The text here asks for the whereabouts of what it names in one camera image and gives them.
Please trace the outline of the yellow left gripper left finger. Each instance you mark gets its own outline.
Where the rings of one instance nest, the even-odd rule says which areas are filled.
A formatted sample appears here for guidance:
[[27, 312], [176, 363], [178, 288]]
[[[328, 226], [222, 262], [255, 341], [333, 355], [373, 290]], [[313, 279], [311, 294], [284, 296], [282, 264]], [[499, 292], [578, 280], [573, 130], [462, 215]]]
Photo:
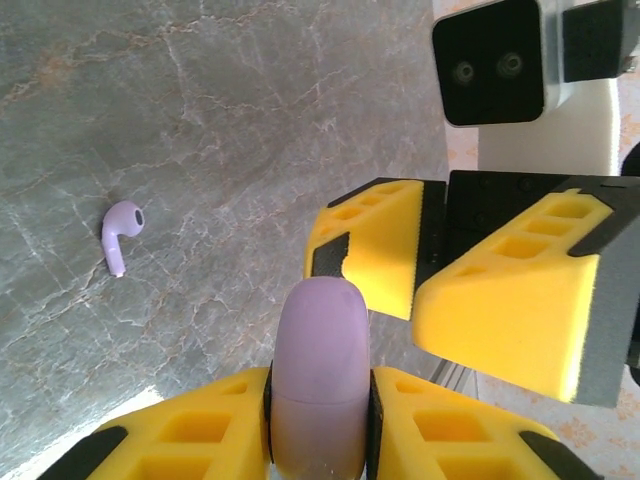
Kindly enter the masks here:
[[266, 479], [266, 368], [115, 418], [78, 441], [47, 479]]

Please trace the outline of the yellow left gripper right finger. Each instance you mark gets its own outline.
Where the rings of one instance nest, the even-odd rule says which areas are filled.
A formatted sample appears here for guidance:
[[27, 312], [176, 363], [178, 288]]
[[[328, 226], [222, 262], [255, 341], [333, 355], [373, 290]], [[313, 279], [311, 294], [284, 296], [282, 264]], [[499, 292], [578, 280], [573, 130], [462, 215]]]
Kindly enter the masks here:
[[404, 371], [372, 371], [370, 479], [595, 479], [546, 427]]

